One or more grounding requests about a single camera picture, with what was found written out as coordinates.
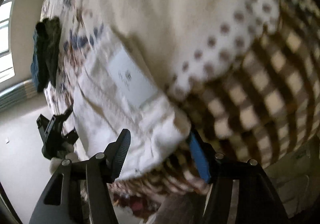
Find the white tag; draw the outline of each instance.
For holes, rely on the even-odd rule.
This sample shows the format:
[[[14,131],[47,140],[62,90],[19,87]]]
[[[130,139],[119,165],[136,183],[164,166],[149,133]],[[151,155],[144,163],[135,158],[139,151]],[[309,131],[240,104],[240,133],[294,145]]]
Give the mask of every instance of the white tag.
[[[117,87],[136,108],[158,93],[157,87],[143,74],[124,47],[109,62],[107,70]]]

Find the blue gripper pad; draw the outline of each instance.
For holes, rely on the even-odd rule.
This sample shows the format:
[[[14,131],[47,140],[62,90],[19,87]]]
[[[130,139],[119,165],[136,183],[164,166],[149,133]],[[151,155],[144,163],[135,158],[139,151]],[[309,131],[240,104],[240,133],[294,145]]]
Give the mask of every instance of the blue gripper pad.
[[[189,135],[189,147],[190,147],[192,158],[196,163],[196,167],[198,169],[200,177],[206,183],[209,183],[211,179],[209,162],[193,132],[190,132],[190,135]]]

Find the metal screw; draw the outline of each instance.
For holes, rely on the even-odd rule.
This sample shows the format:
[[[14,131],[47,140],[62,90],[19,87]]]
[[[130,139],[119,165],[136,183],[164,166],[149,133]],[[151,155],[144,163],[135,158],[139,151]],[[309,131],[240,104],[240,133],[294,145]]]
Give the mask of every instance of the metal screw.
[[[217,158],[219,160],[223,159],[223,157],[224,157],[224,155],[222,153],[216,153],[215,154],[215,158]]]
[[[102,159],[102,158],[104,158],[104,153],[97,153],[97,154],[96,154],[96,158],[97,158],[97,159]]]
[[[250,159],[249,164],[251,164],[252,166],[256,166],[258,162],[254,159]]]
[[[65,159],[65,160],[62,161],[61,164],[62,164],[63,166],[67,166],[67,165],[69,165],[69,163],[70,163],[70,160]]]

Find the folded clothes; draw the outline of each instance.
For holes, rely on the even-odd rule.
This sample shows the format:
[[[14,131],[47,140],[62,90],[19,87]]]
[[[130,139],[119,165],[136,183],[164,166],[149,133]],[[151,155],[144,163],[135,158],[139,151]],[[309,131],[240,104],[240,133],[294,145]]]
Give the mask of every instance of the folded clothes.
[[[49,81],[53,87],[56,86],[60,36],[58,17],[44,19],[36,24],[31,74],[37,92],[42,92]]]

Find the white floor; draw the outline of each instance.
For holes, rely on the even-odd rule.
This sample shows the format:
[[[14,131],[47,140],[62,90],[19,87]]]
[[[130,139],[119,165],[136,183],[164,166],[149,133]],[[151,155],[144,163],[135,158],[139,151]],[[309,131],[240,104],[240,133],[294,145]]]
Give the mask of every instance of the white floor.
[[[51,118],[43,95],[0,114],[0,181],[25,224],[51,176],[50,161],[41,153],[43,144],[36,124],[40,114]]]

